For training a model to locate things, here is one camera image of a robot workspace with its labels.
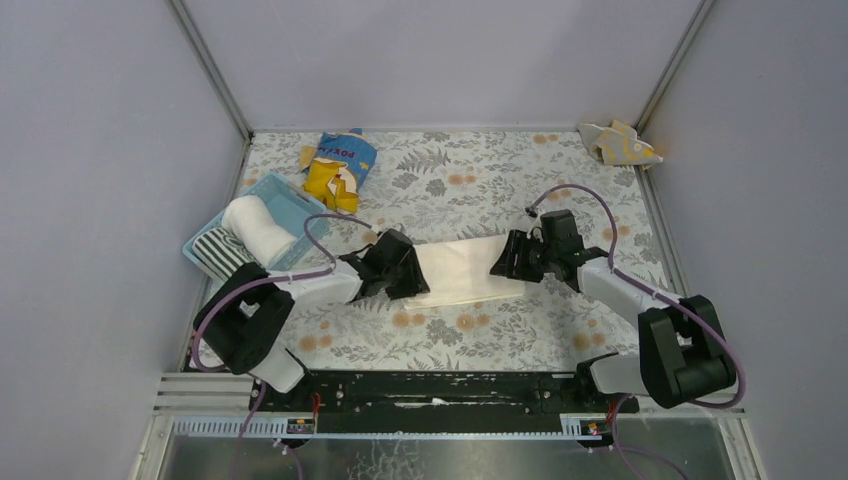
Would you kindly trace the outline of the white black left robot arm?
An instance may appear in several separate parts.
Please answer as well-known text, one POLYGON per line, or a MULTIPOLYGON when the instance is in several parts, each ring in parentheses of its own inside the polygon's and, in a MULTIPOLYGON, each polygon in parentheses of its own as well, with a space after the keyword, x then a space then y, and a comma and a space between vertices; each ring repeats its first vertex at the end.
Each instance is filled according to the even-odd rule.
POLYGON ((429 290, 412 241, 389 229, 375 244, 337 256, 324 269, 271 272, 256 262, 240 266, 195 317, 195 337, 224 369, 288 393, 307 375, 279 339, 291 316, 380 293, 398 300, 429 290))

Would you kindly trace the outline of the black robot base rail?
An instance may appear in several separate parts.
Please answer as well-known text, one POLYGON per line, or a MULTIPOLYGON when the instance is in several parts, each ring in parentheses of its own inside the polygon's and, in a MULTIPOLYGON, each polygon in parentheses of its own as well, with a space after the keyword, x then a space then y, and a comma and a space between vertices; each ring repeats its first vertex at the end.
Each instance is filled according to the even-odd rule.
POLYGON ((554 415, 607 419, 619 401, 586 374, 506 371, 311 370, 288 393, 267 388, 250 404, 262 413, 303 413, 345 425, 534 425, 554 415))

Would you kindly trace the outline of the cream terry towel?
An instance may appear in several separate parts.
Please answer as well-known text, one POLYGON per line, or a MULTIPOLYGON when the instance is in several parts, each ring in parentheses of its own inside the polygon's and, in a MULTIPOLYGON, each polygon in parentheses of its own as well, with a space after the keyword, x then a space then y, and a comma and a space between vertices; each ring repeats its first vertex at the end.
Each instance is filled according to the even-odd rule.
POLYGON ((407 309, 424 309, 520 297, 526 284, 494 276, 507 237, 497 235, 415 247, 429 291, 403 300, 407 309))

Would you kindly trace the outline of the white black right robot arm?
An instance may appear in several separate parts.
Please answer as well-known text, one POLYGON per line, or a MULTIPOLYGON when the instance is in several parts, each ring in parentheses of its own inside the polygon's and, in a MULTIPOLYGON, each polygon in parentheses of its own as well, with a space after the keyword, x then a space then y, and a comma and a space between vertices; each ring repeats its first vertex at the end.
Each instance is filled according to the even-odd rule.
POLYGON ((553 276, 636 328, 635 353, 605 354, 578 364, 574 380, 587 399, 643 395, 673 408, 708 406, 708 395, 729 387, 745 391, 712 302, 702 295, 673 295, 616 267, 608 251, 585 246, 569 210, 542 215, 530 232, 510 231, 490 273, 532 283, 553 276))

